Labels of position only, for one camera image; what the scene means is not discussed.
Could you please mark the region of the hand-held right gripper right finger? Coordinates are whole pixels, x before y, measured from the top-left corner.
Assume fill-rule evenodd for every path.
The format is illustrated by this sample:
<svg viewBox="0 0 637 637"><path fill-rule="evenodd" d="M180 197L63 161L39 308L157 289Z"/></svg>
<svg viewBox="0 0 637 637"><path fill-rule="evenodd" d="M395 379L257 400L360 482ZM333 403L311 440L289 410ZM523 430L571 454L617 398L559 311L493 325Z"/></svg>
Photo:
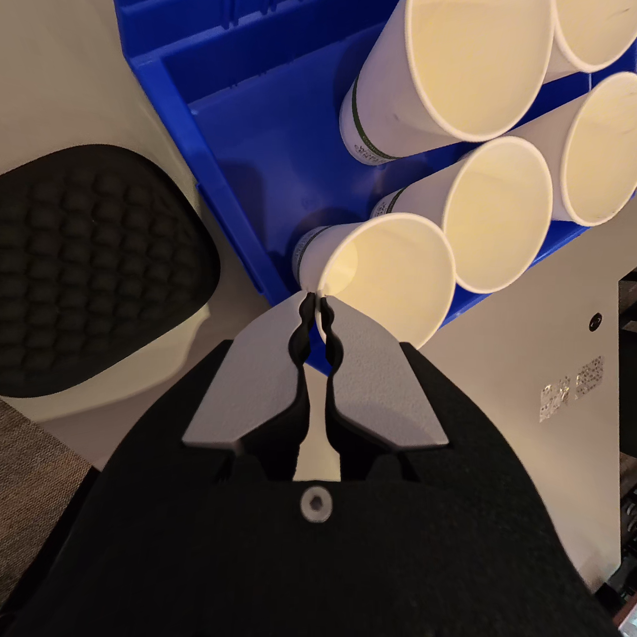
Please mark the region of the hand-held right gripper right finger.
<svg viewBox="0 0 637 637"><path fill-rule="evenodd" d="M320 300L331 365L325 430L339 455L342 482L362 482L378 458L449 444L402 343L379 323L334 296Z"/></svg>

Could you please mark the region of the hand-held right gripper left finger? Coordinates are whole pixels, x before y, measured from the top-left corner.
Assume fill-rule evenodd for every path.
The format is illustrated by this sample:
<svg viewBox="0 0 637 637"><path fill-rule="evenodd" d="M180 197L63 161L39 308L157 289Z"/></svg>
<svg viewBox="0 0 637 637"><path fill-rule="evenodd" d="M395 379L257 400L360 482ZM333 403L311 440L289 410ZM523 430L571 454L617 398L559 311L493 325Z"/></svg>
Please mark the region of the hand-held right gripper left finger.
<svg viewBox="0 0 637 637"><path fill-rule="evenodd" d="M304 365L315 310L315 293L297 292L235 337L183 434L184 445L253 456L268 479L293 479L310 423Z"/></svg>

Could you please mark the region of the white paper cup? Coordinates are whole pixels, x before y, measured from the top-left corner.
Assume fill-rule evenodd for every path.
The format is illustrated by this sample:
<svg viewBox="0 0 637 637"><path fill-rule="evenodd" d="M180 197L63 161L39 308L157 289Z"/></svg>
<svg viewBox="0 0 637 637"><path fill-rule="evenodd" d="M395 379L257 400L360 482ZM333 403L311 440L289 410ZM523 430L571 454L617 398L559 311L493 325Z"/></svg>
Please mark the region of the white paper cup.
<svg viewBox="0 0 637 637"><path fill-rule="evenodd" d="M553 1L555 32L548 73L595 73L636 39L635 1Z"/></svg>
<svg viewBox="0 0 637 637"><path fill-rule="evenodd" d="M399 1L339 112L341 139L379 166L513 128L545 80L551 1Z"/></svg>
<svg viewBox="0 0 637 637"><path fill-rule="evenodd" d="M488 295L530 267L552 211L552 177L544 156L529 141L506 135L386 195L370 218L394 212L429 219L450 243L457 284Z"/></svg>
<svg viewBox="0 0 637 637"><path fill-rule="evenodd" d="M613 74L510 135L544 156L553 183L553 220L604 224L636 190L636 74Z"/></svg>
<svg viewBox="0 0 637 637"><path fill-rule="evenodd" d="M447 237L413 213L315 227L291 263L301 289L343 301L416 349L442 326L456 289Z"/></svg>

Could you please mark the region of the blue plastic bin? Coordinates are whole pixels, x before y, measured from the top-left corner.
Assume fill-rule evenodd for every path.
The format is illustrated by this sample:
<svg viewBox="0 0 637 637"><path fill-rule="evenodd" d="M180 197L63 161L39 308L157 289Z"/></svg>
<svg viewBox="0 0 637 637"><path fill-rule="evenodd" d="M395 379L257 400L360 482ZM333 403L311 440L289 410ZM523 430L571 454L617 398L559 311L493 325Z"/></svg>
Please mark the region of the blue plastic bin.
<svg viewBox="0 0 637 637"><path fill-rule="evenodd" d="M346 149L341 104L398 2L115 2L126 59L272 306L302 290L291 263L302 235L369 220L386 195L490 141L379 166ZM611 75L543 83L529 110L494 139Z"/></svg>

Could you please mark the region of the black textured pad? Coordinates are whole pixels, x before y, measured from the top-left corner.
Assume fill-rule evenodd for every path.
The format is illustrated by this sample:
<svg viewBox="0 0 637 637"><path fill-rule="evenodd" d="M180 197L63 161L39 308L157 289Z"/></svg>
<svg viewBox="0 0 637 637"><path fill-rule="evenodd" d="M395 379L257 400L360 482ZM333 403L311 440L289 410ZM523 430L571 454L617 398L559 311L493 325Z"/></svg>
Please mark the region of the black textured pad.
<svg viewBox="0 0 637 637"><path fill-rule="evenodd" d="M219 252L154 162L64 148L1 175L1 396L77 386L198 312Z"/></svg>

